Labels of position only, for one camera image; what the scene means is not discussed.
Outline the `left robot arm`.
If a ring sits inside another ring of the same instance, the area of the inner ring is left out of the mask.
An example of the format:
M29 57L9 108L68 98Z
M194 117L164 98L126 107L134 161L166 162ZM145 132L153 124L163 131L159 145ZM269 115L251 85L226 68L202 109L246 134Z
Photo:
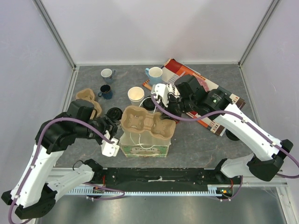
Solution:
M108 115L91 118L94 111L91 102L74 100L67 111L41 125L21 179L12 190L1 196L10 207L9 223L13 223L13 213L24 224L43 217L68 191L86 182L99 183L102 180L103 167L95 160L88 159L64 177L47 181L57 160L76 139L95 139L105 156L117 155L117 121Z

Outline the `single cardboard cup carrier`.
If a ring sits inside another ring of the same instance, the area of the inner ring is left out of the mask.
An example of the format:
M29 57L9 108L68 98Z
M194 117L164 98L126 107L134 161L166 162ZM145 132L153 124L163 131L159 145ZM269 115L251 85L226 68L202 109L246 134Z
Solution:
M101 115L102 108L101 108L100 104L96 101L95 94L92 89L86 88L86 89L79 91L76 94L76 99L86 100L86 101L91 102L94 105L94 111L92 112L90 119L94 119Z

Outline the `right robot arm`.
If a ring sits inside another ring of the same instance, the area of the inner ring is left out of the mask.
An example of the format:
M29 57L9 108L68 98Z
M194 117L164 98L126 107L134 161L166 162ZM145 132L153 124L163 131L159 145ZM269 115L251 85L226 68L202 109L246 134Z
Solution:
M268 134L248 118L221 89L205 90L197 78L184 75L176 80L175 86L158 84L154 92L162 100L165 113L183 120L181 115L196 112L201 119L208 118L223 126L234 140L241 140L251 150L251 154L223 159L214 171L218 183L226 183L238 175L253 175L269 182L280 175L284 159L290 155L293 143L280 140Z

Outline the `green paper gift bag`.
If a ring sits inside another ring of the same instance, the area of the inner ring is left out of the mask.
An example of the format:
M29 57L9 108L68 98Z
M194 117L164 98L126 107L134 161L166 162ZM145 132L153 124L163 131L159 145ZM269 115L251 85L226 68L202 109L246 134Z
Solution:
M126 157L166 157L171 139L161 140L149 133L137 134L123 130L119 145Z

